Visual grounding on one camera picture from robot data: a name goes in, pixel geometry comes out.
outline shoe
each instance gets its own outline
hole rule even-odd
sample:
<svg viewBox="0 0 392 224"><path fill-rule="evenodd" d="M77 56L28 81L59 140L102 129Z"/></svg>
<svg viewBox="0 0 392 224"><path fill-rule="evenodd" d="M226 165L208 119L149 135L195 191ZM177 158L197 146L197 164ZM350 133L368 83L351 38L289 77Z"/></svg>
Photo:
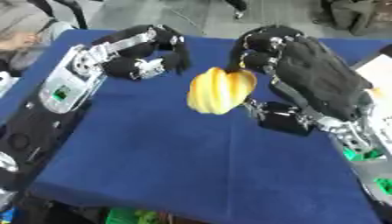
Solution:
<svg viewBox="0 0 392 224"><path fill-rule="evenodd" d="M244 10L236 10L234 13L234 18L235 19L241 19L243 18L243 15L245 14Z"/></svg>

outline black glove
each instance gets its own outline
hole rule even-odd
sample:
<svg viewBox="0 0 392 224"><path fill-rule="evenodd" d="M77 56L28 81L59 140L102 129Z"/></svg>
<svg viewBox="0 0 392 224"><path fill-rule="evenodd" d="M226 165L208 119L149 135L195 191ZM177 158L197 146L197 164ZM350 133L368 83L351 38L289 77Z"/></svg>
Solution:
<svg viewBox="0 0 392 224"><path fill-rule="evenodd" d="M286 26L268 26L237 40L228 72L246 67L275 75L316 111L342 121L359 116L359 101L372 85L315 38Z"/></svg>
<svg viewBox="0 0 392 224"><path fill-rule="evenodd" d="M140 67L136 66L142 58L151 56L155 50L172 51L161 59L165 71L176 69L178 74L182 74L191 65L189 53L186 49L185 38L177 31L166 25L138 25L132 28L116 32L106 37L97 39L93 45L102 43L115 43L124 39L135 37L141 33L153 30L155 37L150 41L122 49L118 52L121 56L104 63L105 71L115 77L130 77L130 74L137 74Z"/></svg>

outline blue cloth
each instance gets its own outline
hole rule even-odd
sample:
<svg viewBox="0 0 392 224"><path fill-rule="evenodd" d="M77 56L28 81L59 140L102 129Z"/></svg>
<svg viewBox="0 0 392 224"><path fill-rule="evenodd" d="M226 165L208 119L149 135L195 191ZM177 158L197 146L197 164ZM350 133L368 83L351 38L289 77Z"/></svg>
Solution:
<svg viewBox="0 0 392 224"><path fill-rule="evenodd" d="M65 33L0 101L0 117L49 74L69 46L109 33ZM379 223L324 133L298 137L261 129L240 108L222 116L190 110L191 79L224 67L233 40L187 40L193 67L182 77L108 79L33 189L74 205L140 206L213 223ZM323 41L350 64L390 42ZM277 100L269 79L258 80L253 96Z"/></svg>

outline screw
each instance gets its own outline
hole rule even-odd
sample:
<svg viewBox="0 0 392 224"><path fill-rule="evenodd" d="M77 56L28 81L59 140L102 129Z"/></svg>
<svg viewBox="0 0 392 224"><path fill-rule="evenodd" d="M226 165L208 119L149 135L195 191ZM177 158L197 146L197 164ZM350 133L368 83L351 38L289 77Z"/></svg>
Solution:
<svg viewBox="0 0 392 224"><path fill-rule="evenodd" d="M26 108L27 108L27 109L32 109L32 108L34 108L34 103L32 103L32 102L30 102L30 101L27 102L27 103L26 103Z"/></svg>
<svg viewBox="0 0 392 224"><path fill-rule="evenodd" d="M55 129L57 129L60 125L61 125L61 123L59 121L53 123L53 127Z"/></svg>

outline person's leg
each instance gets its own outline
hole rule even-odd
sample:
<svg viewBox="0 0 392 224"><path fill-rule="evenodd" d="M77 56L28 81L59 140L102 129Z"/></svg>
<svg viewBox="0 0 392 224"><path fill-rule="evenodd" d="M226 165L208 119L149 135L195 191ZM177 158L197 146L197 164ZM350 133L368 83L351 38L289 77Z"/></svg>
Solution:
<svg viewBox="0 0 392 224"><path fill-rule="evenodd" d="M226 0L228 4L231 4L235 8L235 18L242 18L244 11L248 8L244 0Z"/></svg>
<svg viewBox="0 0 392 224"><path fill-rule="evenodd" d="M88 28L88 24L86 23L86 19L83 14L83 9L78 4L78 2L76 2L75 0L55 0L55 1L60 4L64 4L65 6L71 9L71 11L76 17L76 20L78 21L79 28L83 30L86 30Z"/></svg>
<svg viewBox="0 0 392 224"><path fill-rule="evenodd" d="M46 0L27 0L29 3L34 4L42 11L44 11L49 17L54 18L52 6Z"/></svg>

